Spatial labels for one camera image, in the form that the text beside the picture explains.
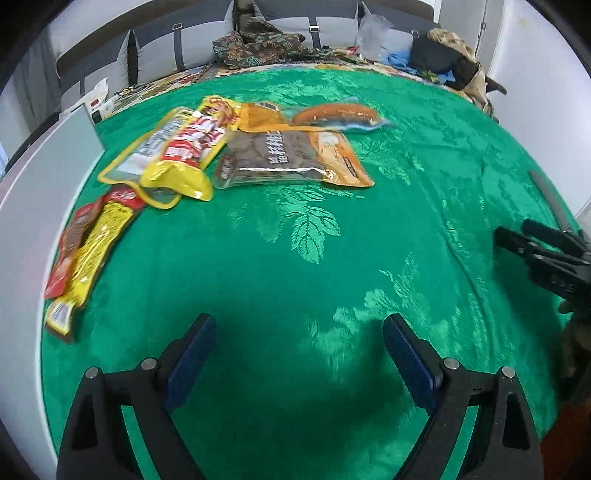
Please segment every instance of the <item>sausage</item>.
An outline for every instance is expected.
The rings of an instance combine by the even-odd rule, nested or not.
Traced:
[[[291,124],[323,126],[326,124],[361,124],[373,126],[379,120],[379,113],[360,103],[325,103],[294,115]]]

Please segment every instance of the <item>patterned cloth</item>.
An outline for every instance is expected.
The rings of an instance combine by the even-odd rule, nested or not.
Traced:
[[[303,46],[304,40],[301,34],[284,34],[264,20],[251,18],[241,33],[214,41],[213,52],[230,69],[333,57],[326,50]]]
[[[57,447],[86,368],[133,368],[201,312],[215,316],[219,340],[173,421],[209,480],[393,478],[427,415],[384,348],[392,312],[468,368],[514,367],[539,434],[550,428],[567,319],[492,242],[498,225],[556,224],[528,174],[538,165],[443,87],[376,73],[387,66],[318,67],[239,70],[96,126],[105,154],[74,208],[106,191],[96,175],[127,145],[206,95],[302,106],[356,95],[396,128],[346,133],[375,180],[368,189],[269,183],[146,208],[76,317],[76,342],[42,334]],[[144,478],[157,480],[130,408],[124,416]],[[444,480],[456,479],[474,418],[471,408]]]

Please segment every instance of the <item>yellow snack package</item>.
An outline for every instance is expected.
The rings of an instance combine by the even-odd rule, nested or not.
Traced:
[[[201,105],[170,138],[160,158],[142,172],[143,188],[166,188],[188,197],[211,200],[213,187],[203,170],[238,129],[240,104],[220,96],[205,97]]]
[[[66,342],[73,341],[74,312],[88,301],[107,255],[144,206],[145,203],[130,187],[116,185],[105,194],[103,209],[84,245],[76,252],[65,292],[47,308],[45,325],[51,333]]]
[[[137,138],[99,173],[99,181],[123,183],[132,187],[148,205],[159,209],[174,207],[181,195],[166,188],[142,187],[139,180],[144,170],[160,158],[168,140],[194,117],[190,108],[179,107],[167,113],[153,130]]]

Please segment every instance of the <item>blue cloth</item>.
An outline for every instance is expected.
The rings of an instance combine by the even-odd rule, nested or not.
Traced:
[[[403,72],[410,73],[411,75],[418,75],[418,70],[408,66],[410,61],[410,50],[399,51],[390,53],[386,59],[382,62],[385,65],[390,65],[395,69],[402,70]],[[445,83],[447,81],[455,82],[456,78],[453,76],[453,72],[450,70],[445,73],[438,73],[437,78],[439,83]]]

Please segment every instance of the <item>yellow sausage package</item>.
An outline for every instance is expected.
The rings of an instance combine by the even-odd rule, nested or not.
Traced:
[[[226,134],[238,128],[240,106],[219,96],[206,97],[199,108],[166,143],[160,159],[141,175],[142,187],[165,187],[208,201],[213,188],[203,170],[226,144]]]
[[[46,328],[66,342],[73,341],[72,317],[84,307],[107,256],[145,203],[124,185],[114,185],[103,197],[103,208],[84,244],[76,252],[64,293],[45,314]]]
[[[237,129],[239,104],[219,96],[203,99],[197,110],[171,110],[99,174],[104,183],[125,183],[149,205],[168,209],[181,194],[210,200],[211,182],[202,172]]]
[[[280,106],[272,102],[243,103],[240,130],[249,133],[266,131],[375,130],[389,122],[355,97],[338,103],[311,107]]]
[[[181,195],[166,188],[143,188],[139,180],[153,161],[159,160],[168,140],[183,125],[190,122],[193,110],[179,107],[167,113],[156,127],[139,137],[102,171],[99,181],[107,184],[124,183],[132,187],[140,198],[156,208],[174,207]]]

